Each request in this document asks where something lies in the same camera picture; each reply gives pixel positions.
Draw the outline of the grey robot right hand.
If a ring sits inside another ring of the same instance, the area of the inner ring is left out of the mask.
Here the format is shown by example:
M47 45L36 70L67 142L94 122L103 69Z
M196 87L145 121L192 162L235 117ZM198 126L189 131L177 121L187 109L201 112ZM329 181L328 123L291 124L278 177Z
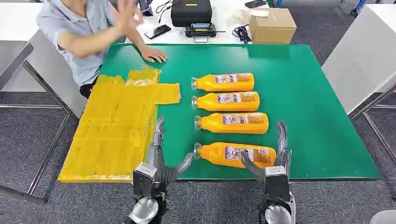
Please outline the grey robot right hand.
M290 179L290 161L292 152L288 149L287 125L283 119L278 121L276 125L278 128L278 152L272 167L265 169L259 168L250 161L247 150L242 150L240 152L242 164L262 185L265 184L267 176L284 176L286 177L287 182L289 182Z

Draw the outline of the person's right hand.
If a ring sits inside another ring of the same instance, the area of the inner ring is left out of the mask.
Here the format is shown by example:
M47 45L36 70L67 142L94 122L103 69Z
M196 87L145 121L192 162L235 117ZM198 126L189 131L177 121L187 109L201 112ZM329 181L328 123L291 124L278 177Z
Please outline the person's right hand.
M118 36L128 36L143 23L142 13L135 0L118 0L114 30Z

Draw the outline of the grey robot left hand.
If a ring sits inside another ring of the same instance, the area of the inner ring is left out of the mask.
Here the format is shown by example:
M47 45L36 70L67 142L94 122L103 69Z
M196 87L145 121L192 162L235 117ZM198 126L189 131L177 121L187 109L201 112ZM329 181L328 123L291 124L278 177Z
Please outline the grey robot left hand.
M165 129L164 116L157 119L154 129L153 142L147 151L147 163L157 169L154 180L169 184L174 182L183 172L185 172L194 160L194 153L188 153L184 160L175 167L165 165L163 156L163 136Z

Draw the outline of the person's left hand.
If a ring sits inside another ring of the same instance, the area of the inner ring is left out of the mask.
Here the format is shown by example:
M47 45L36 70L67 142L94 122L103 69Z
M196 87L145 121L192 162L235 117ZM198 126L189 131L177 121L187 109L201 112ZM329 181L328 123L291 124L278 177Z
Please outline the person's left hand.
M162 63L162 62L166 62L168 59L165 53L149 46L144 46L142 48L139 48L139 51L141 53L142 58L149 62Z

